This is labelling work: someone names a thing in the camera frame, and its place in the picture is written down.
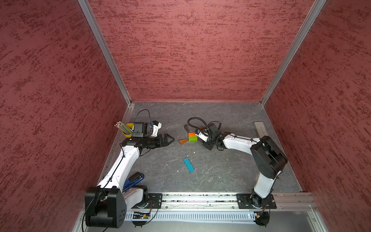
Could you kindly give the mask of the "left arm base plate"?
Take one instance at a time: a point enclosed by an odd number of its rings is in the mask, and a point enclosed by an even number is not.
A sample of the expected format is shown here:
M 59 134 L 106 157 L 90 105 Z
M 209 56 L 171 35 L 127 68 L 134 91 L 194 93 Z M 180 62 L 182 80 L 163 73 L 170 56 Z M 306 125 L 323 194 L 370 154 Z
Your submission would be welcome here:
M 158 209 L 162 205 L 162 193 L 146 193 L 142 201 L 136 204 L 133 209 Z

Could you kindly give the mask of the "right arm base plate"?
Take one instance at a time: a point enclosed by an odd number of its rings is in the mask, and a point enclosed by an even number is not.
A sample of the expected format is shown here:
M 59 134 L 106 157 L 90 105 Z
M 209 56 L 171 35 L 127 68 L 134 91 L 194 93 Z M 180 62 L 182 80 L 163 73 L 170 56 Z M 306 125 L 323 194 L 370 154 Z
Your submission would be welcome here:
M 239 193 L 236 194 L 237 204 L 239 209 L 276 209 L 275 199 L 272 194 L 269 194 L 266 198 L 261 198 L 257 194 Z

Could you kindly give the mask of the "green rectangular block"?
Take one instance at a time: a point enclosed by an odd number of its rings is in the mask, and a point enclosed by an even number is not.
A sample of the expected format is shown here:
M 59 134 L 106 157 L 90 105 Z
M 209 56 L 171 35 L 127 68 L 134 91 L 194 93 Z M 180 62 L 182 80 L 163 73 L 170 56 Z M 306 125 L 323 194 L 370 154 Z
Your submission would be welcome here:
M 188 141 L 190 143 L 197 142 L 198 141 L 198 137 L 197 136 L 189 136 L 188 137 Z

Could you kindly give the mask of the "teal block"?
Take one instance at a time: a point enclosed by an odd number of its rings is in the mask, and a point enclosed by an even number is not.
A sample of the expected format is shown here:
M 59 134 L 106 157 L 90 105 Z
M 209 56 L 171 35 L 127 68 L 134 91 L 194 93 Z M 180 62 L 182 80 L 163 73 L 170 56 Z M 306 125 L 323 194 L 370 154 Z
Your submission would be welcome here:
M 193 167 L 191 161 L 190 161 L 188 158 L 183 159 L 183 161 L 184 161 L 184 163 L 185 163 L 185 165 L 186 165 L 186 167 L 187 167 L 187 169 L 188 169 L 188 171 L 189 171 L 190 173 L 192 173 L 192 172 L 195 171 L 195 169 L 194 169 L 194 167 Z

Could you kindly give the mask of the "dark brown triangular block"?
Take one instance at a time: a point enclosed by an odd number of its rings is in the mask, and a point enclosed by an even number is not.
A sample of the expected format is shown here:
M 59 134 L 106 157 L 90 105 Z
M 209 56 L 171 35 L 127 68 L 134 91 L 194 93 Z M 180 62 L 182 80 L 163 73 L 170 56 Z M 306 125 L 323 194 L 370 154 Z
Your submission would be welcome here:
M 184 125 L 184 129 L 185 129 L 185 131 L 186 131 L 187 133 L 189 133 L 189 128 L 188 128 L 188 125 L 187 125 L 187 124 Z

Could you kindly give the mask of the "orange triangular block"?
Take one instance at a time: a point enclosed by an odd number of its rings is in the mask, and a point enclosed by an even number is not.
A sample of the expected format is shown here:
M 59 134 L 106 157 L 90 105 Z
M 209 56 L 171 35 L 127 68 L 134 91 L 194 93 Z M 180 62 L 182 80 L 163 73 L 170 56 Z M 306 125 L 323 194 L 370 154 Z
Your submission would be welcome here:
M 180 143 L 180 145 L 183 145 L 183 144 L 187 143 L 188 141 L 189 141 L 188 139 L 181 139 L 181 140 L 179 140 L 179 143 Z

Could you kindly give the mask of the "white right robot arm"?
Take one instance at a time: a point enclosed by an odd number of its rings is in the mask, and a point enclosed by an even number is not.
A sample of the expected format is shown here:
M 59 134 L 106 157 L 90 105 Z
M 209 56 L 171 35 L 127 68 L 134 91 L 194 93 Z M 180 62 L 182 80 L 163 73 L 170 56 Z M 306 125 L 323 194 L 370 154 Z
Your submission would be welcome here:
M 211 123 L 203 130 L 197 129 L 196 136 L 208 150 L 232 149 L 251 155 L 260 172 L 250 194 L 249 202 L 254 208 L 263 208 L 270 202 L 272 188 L 283 172 L 288 159 L 279 146 L 269 137 L 248 138 L 230 132 L 221 132 Z

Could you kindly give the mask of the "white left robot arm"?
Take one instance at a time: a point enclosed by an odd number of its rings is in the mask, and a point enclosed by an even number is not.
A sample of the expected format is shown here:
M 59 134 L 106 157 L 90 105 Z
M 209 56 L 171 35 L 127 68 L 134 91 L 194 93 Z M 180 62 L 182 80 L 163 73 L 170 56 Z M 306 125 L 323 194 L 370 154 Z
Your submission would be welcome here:
M 175 138 L 159 134 L 162 124 L 158 121 L 118 122 L 116 127 L 125 135 L 120 143 L 117 160 L 107 175 L 85 194 L 85 220 L 82 227 L 120 228 L 127 210 L 153 208 L 147 186 L 139 185 L 144 174 L 130 175 L 134 163 L 148 151 L 169 146 Z

